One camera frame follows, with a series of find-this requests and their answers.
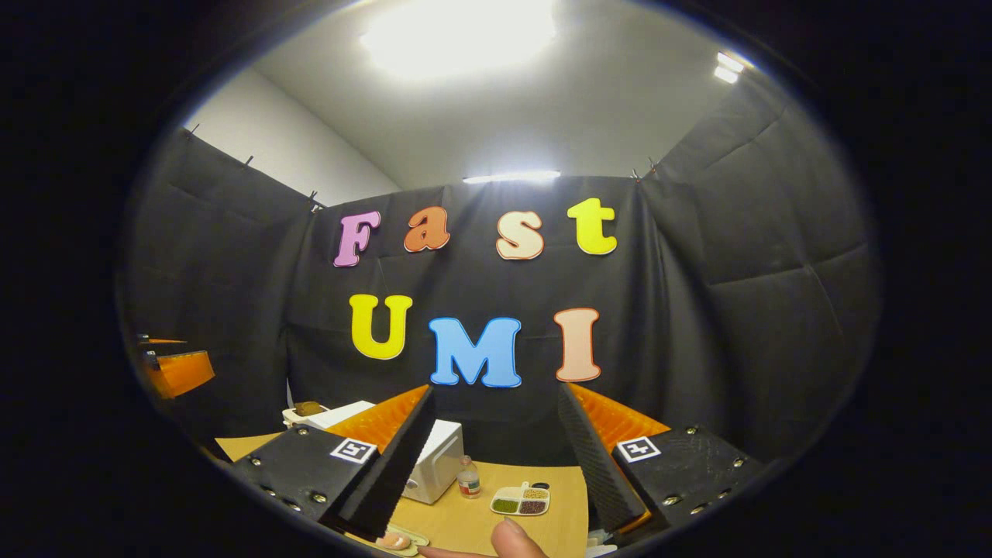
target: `foam letter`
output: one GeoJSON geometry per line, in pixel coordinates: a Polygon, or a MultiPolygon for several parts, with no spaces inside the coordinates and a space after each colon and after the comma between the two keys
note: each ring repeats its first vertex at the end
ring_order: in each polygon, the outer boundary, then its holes
{"type": "Polygon", "coordinates": [[[538,228],[541,228],[541,218],[533,211],[505,213],[496,221],[496,230],[502,236],[496,240],[496,251],[503,259],[538,257],[545,249],[545,238],[536,231],[538,228]]]}
{"type": "Polygon", "coordinates": [[[491,320],[479,336],[479,343],[472,344],[465,328],[455,318],[435,318],[428,328],[437,338],[437,368],[431,381],[441,385],[458,383],[454,365],[469,385],[475,383],[488,362],[482,384],[488,387],[517,387],[521,384],[513,356],[514,340],[520,331],[520,322],[513,318],[491,320]]]}
{"type": "Polygon", "coordinates": [[[614,236],[603,236],[603,220],[613,220],[613,208],[601,208],[599,198],[589,198],[568,208],[567,215],[575,219],[575,240],[587,254],[608,254],[617,247],[614,236]]]}
{"type": "Polygon", "coordinates": [[[382,216],[378,211],[341,218],[341,247],[334,258],[334,267],[358,265],[358,252],[369,245],[369,234],[379,226],[382,216]]]}
{"type": "Polygon", "coordinates": [[[561,326],[561,368],[555,377],[561,381],[585,381],[599,376],[592,362],[592,323],[599,313],[591,308],[572,308],[555,314],[561,326]]]}
{"type": "Polygon", "coordinates": [[[403,352],[407,340],[407,309],[414,305],[412,298],[386,297],[389,338],[385,343],[372,339],[372,309],[379,305],[379,299],[372,295],[354,295],[348,299],[348,304],[351,305],[351,342],[359,352],[380,360],[395,358],[403,352]]]}
{"type": "Polygon", "coordinates": [[[444,208],[433,207],[421,209],[410,217],[413,228],[403,239],[403,247],[408,252],[419,252],[424,248],[437,250],[451,239],[447,233],[447,211],[444,208]]]}

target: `fingernail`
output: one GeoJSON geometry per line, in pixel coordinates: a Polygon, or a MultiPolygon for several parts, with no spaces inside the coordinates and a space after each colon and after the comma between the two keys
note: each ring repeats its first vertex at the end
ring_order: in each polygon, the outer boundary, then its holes
{"type": "Polygon", "coordinates": [[[524,532],[524,527],[521,527],[516,521],[510,519],[509,517],[504,517],[503,520],[506,521],[507,525],[510,526],[513,532],[517,533],[518,535],[527,536],[527,533],[524,532]]]}

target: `yellow letter u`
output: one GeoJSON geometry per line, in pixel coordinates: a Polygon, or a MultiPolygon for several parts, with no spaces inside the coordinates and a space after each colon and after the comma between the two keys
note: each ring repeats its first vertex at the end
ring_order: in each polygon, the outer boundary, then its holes
{"type": "Polygon", "coordinates": [[[389,308],[389,338],[385,343],[372,339],[372,309],[379,306],[379,299],[372,295],[354,295],[351,305],[351,341],[355,348],[370,358],[389,360],[403,352],[407,340],[407,309],[414,299],[402,295],[386,297],[389,308]]]}

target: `fluorescent light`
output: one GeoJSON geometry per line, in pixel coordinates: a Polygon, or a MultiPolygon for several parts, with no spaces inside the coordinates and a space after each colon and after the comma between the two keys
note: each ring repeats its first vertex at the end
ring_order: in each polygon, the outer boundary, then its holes
{"type": "Polygon", "coordinates": [[[733,83],[737,81],[737,77],[738,77],[738,74],[736,72],[730,71],[723,67],[717,68],[716,71],[713,73],[713,75],[716,75],[717,77],[723,79],[727,83],[733,83]]]}
{"type": "Polygon", "coordinates": [[[716,61],[720,63],[721,66],[726,66],[735,73],[740,73],[744,70],[743,64],[735,61],[727,55],[724,55],[723,53],[716,53],[716,61]]]}
{"type": "Polygon", "coordinates": [[[518,64],[555,36],[552,0],[420,0],[373,22],[361,43],[403,77],[518,64]]]}
{"type": "Polygon", "coordinates": [[[558,171],[523,171],[519,173],[506,173],[502,175],[489,175],[487,177],[472,177],[461,182],[465,184],[485,184],[487,182],[506,182],[511,180],[519,181],[548,181],[561,176],[558,171]]]}

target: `white ceiling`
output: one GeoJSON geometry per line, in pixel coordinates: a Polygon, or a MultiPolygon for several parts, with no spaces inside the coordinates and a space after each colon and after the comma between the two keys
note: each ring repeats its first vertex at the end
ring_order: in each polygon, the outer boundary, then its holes
{"type": "Polygon", "coordinates": [[[713,76],[724,45],[619,0],[557,0],[557,35],[525,64],[401,81],[358,41],[400,3],[333,13],[254,67],[403,189],[520,170],[643,174],[733,86],[713,76]]]}

